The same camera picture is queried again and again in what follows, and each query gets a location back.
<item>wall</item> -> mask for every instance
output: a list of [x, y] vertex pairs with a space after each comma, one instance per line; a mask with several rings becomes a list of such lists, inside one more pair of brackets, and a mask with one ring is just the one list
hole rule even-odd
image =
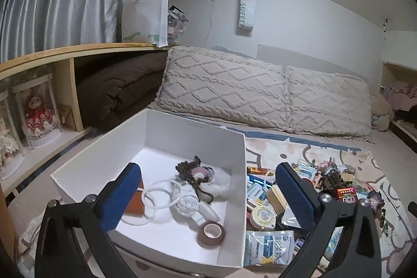
[[387, 31], [383, 60], [417, 69], [417, 32]]
[[222, 46], [256, 57], [258, 44], [296, 51], [345, 67], [379, 83], [383, 32], [329, 0], [256, 0], [256, 25], [237, 28], [239, 0], [169, 0], [190, 22], [179, 43]]

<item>white box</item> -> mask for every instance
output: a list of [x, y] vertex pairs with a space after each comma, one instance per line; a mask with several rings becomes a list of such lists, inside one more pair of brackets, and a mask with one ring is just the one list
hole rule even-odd
[[[80, 202], [98, 194], [129, 162], [142, 170], [143, 184], [174, 179], [175, 166], [194, 155], [216, 175], [230, 176], [228, 199], [215, 199], [213, 209], [226, 230], [222, 244], [197, 243], [197, 226], [172, 207], [159, 210], [145, 226], [122, 221], [109, 232], [130, 254], [180, 273], [225, 277], [242, 267], [246, 230], [245, 137], [238, 132], [153, 110], [143, 110], [100, 137], [52, 175], [64, 202]], [[170, 191], [170, 184], [165, 189]], [[170, 201], [167, 192], [153, 191], [157, 205]]]

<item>shopping bag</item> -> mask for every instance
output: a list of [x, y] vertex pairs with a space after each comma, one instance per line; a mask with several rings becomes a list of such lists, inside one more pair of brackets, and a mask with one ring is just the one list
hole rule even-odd
[[122, 41], [168, 45], [168, 0], [123, 0]]
[[256, 0], [240, 0], [238, 26], [245, 30], [252, 30], [255, 26]]

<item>brown comforter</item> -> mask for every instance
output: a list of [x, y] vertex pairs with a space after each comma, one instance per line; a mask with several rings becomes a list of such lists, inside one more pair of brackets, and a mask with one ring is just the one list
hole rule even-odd
[[167, 52], [108, 66], [77, 84], [85, 126], [109, 130], [149, 105], [162, 82]]

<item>curtain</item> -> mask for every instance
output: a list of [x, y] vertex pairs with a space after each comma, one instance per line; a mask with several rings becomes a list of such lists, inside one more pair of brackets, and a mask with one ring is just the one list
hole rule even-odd
[[61, 46], [121, 41], [122, 0], [0, 0], [0, 62]]

